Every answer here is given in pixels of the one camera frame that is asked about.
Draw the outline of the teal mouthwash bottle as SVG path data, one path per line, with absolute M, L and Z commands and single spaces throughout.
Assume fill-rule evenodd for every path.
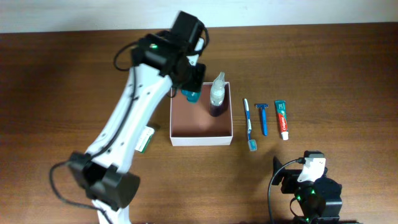
M 189 103 L 197 103 L 201 95 L 201 92 L 192 92 L 187 90 L 182 90 L 181 93 L 186 97 Z

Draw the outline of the clear spray bottle purple liquid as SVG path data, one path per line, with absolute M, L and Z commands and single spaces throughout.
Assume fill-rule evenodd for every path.
M 210 114 L 213 117 L 219 116 L 223 112 L 223 101 L 225 96 L 225 73 L 220 72 L 213 81 L 210 90 Z

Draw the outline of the green white soap box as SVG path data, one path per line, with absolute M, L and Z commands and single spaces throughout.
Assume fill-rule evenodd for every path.
M 135 147 L 135 151 L 140 153 L 145 153 L 150 140 L 152 139 L 153 135 L 155 134 L 155 129 L 149 126 L 146 126 L 140 135 L 138 142 Z

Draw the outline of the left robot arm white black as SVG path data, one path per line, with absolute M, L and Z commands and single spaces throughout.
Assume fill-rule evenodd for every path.
M 140 178 L 129 169 L 139 138 L 167 93 L 201 90 L 206 67 L 197 60 L 209 41 L 205 25 L 181 11 L 170 30 L 131 44 L 132 66 L 110 119 L 86 152 L 74 152 L 67 160 L 100 223 L 130 222 L 129 204 Z

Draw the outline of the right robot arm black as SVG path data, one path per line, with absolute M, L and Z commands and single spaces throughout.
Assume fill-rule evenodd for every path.
M 274 223 L 271 187 L 280 185 L 283 194 L 292 194 L 291 202 L 298 202 L 302 216 L 293 214 L 294 223 L 338 223 L 342 185 L 326 176 L 326 159 L 318 151 L 306 151 L 303 157 L 282 164 L 273 158 L 273 175 L 267 189 L 270 221 Z

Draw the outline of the white square cardboard box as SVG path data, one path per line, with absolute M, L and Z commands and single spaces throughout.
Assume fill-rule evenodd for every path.
M 221 115 L 210 114 L 212 83 L 202 85 L 196 103 L 188 102 L 179 93 L 170 100 L 169 136 L 173 146 L 228 146 L 233 139 L 233 114 L 229 82 L 224 86 L 225 97 Z

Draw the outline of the blue white toothbrush with cap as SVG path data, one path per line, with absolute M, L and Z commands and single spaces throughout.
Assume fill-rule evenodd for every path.
M 252 131 L 252 126 L 251 126 L 251 117 L 250 117 L 250 111 L 249 111 L 249 105 L 247 99 L 243 99 L 244 102 L 244 109 L 246 113 L 246 124 L 247 124 L 247 137 L 248 137 L 248 146 L 250 151 L 256 151 L 257 150 L 257 143 L 254 139 L 251 138 L 251 131 Z

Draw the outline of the blue disposable razor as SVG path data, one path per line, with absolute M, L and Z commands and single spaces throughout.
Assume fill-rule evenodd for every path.
M 255 104 L 255 107 L 261 111 L 262 134 L 268 136 L 266 109 L 268 109 L 269 105 L 261 103 Z

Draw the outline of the Colgate toothpaste tube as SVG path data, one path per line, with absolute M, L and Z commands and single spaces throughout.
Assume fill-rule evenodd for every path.
M 289 139 L 289 130 L 287 127 L 287 117 L 286 117 L 286 104 L 284 100 L 276 100 L 275 108 L 277 112 L 277 117 L 279 120 L 279 128 L 281 138 L 286 141 Z

